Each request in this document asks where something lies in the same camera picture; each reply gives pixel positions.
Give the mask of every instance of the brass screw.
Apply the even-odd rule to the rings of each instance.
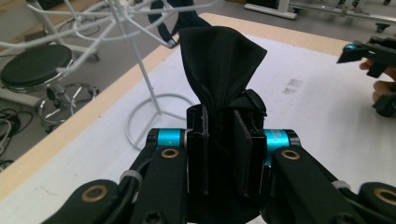
[[[85,203],[94,203],[103,199],[107,195],[107,187],[105,185],[95,185],[86,189],[81,196]]]

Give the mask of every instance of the blue ring joint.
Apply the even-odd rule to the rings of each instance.
[[[280,147],[289,147],[290,142],[288,134],[282,129],[264,129],[264,133],[267,136],[267,158],[264,165],[269,166],[274,151]]]
[[[158,147],[180,147],[180,129],[160,129],[158,131]]]

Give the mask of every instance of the stool seat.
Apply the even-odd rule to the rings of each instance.
[[[18,88],[26,90],[59,76],[56,68],[66,67],[72,60],[71,49],[63,45],[45,45],[28,49],[4,67],[1,81],[12,91],[18,91]]]

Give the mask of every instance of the black cloth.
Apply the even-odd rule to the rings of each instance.
[[[241,103],[241,97],[247,95],[245,88],[266,50],[228,27],[185,28],[179,35],[187,80],[209,116],[208,195],[189,195],[189,221],[246,223],[258,216],[260,209],[237,188],[230,118],[241,105],[257,108],[263,119],[263,103],[245,106],[254,103],[248,97]]]
[[[267,52],[221,26],[183,29],[180,46],[187,80],[212,116],[241,94]]]

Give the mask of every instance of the white tabletop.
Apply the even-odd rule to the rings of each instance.
[[[248,84],[267,106],[264,128],[293,129],[303,147],[355,192],[369,181],[396,186],[396,119],[382,118],[371,108],[374,80],[357,63],[336,64],[336,56],[248,37],[268,50]],[[179,93],[199,103],[185,78],[179,49],[150,79],[157,94]],[[118,182],[138,154],[125,136],[127,119],[148,97],[142,80],[3,199],[2,223],[39,223],[80,185],[100,178]],[[160,103],[181,115],[188,107],[172,98]],[[143,110],[149,113],[154,107]],[[133,132],[139,133],[139,125],[133,123]],[[155,127],[170,126],[185,128],[165,117]]]

